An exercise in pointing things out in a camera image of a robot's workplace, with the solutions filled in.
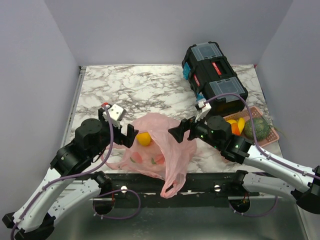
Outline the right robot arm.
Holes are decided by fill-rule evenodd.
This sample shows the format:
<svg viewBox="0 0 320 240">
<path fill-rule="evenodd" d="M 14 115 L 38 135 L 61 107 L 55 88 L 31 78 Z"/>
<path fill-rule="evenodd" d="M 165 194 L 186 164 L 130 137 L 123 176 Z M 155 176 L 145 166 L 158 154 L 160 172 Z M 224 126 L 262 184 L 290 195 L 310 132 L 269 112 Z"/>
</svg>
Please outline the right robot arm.
<svg viewBox="0 0 320 240">
<path fill-rule="evenodd" d="M 208 121 L 183 119 L 168 132 L 181 143 L 185 132 L 188 140 L 202 140 L 217 149 L 230 162 L 251 166 L 267 173 L 242 173 L 230 183 L 230 191 L 241 196 L 245 192 L 260 192 L 288 197 L 303 210 L 320 213 L 320 168 L 307 167 L 276 156 L 256 143 L 232 133 L 231 125 L 221 116 L 210 117 Z"/>
</svg>

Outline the pink plastic bag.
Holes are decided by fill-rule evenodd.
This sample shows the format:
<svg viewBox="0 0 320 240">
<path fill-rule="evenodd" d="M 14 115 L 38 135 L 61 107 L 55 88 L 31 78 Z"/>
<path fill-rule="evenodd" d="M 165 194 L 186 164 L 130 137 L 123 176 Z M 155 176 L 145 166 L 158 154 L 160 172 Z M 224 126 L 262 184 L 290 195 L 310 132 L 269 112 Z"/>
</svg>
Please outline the pink plastic bag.
<svg viewBox="0 0 320 240">
<path fill-rule="evenodd" d="M 177 119 L 160 113 L 149 112 L 135 119 L 132 125 L 139 133 L 148 133 L 151 142 L 142 146 L 137 140 L 130 148 L 114 143 L 112 149 L 124 149 L 118 162 L 105 163 L 112 170 L 140 173 L 164 181 L 160 196 L 174 197 L 186 182 L 189 162 L 197 151 L 196 140 L 185 136 L 178 143 L 168 132 L 180 124 Z"/>
</svg>

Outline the yellow fake banana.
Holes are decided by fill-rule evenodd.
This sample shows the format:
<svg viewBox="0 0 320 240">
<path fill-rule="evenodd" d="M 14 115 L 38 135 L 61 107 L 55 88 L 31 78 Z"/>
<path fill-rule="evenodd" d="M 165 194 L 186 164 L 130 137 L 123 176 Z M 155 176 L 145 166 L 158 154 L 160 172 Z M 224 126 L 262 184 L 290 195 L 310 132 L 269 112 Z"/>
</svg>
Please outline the yellow fake banana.
<svg viewBox="0 0 320 240">
<path fill-rule="evenodd" d="M 245 119 L 243 117 L 240 117 L 238 120 L 237 120 L 237 125 L 238 125 L 238 129 L 239 129 L 239 133 L 241 134 L 245 128 Z"/>
</svg>

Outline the orange red fake mango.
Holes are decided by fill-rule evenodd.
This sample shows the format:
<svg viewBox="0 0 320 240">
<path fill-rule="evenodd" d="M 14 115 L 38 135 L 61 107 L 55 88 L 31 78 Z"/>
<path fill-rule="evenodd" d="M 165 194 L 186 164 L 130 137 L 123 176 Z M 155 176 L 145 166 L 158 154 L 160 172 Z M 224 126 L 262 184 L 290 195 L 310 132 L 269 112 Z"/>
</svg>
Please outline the orange red fake mango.
<svg viewBox="0 0 320 240">
<path fill-rule="evenodd" d="M 240 132 L 240 129 L 238 127 L 238 123 L 237 122 L 234 122 L 231 124 L 231 132 L 232 134 L 236 135 L 236 136 L 240 136 L 241 135 L 241 132 Z"/>
</svg>

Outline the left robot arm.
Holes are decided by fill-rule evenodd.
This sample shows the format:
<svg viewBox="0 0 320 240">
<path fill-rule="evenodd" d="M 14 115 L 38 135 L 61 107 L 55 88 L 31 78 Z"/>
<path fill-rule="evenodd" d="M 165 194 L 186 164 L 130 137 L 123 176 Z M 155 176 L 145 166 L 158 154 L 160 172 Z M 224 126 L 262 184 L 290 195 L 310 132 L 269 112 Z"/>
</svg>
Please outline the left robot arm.
<svg viewBox="0 0 320 240">
<path fill-rule="evenodd" d="M 12 240 L 45 240 L 56 224 L 72 209 L 92 198 L 112 197 L 112 180 L 98 167 L 88 171 L 94 158 L 100 158 L 113 145 L 130 148 L 138 131 L 129 124 L 122 133 L 126 110 L 117 104 L 103 104 L 98 118 L 84 120 L 74 139 L 60 148 L 40 185 L 16 212 L 2 218 L 11 229 Z"/>
</svg>

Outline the yellow fake fruit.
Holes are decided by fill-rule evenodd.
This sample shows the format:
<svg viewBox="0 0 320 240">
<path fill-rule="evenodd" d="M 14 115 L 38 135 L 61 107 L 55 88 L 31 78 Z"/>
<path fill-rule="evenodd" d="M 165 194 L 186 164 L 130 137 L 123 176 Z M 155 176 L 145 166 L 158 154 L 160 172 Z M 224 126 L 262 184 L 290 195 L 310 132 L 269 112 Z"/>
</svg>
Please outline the yellow fake fruit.
<svg viewBox="0 0 320 240">
<path fill-rule="evenodd" d="M 238 122 L 236 121 L 236 120 L 234 120 L 234 119 L 229 119 L 229 120 L 227 120 L 226 121 L 227 123 L 229 123 L 229 124 L 237 124 Z"/>
</svg>

